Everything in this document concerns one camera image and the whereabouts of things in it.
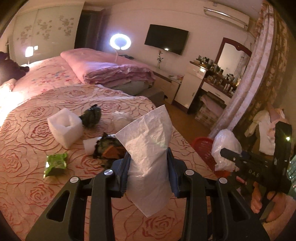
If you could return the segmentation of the right hand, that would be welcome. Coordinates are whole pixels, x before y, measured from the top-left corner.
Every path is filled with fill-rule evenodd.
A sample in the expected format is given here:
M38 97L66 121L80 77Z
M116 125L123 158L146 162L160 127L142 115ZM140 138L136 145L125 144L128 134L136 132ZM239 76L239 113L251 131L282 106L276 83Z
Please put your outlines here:
M273 208L269 212L265 221L266 222L275 221L277 218L279 218L283 214L285 210L285 206L287 204L287 200L286 200L287 195L282 192L271 191L266 193L266 197L262 197L259 184L257 182L254 182L253 186L254 186L254 189L252 192L252 199L250 202L250 207L252 211L258 214L264 207L264 204L269 205L270 203L274 203Z

